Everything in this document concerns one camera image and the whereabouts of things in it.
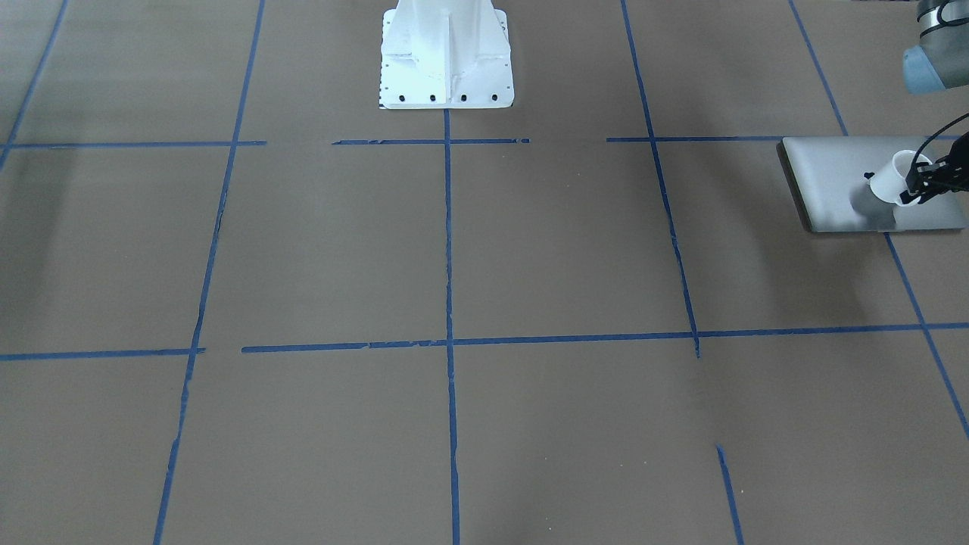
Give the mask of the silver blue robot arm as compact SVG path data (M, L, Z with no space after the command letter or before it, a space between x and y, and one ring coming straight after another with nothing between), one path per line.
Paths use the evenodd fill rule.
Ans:
M920 1L918 44L903 53L907 90L914 95L958 89L968 83L968 2ZM925 204L936 196L967 190L967 134L935 163L915 158L903 169L903 204Z

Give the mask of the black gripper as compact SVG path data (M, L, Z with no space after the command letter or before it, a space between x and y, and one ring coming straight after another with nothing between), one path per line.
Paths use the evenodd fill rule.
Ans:
M968 191L968 133L956 139L937 164L918 161L905 177L907 189L899 193L899 206L925 204L947 192Z

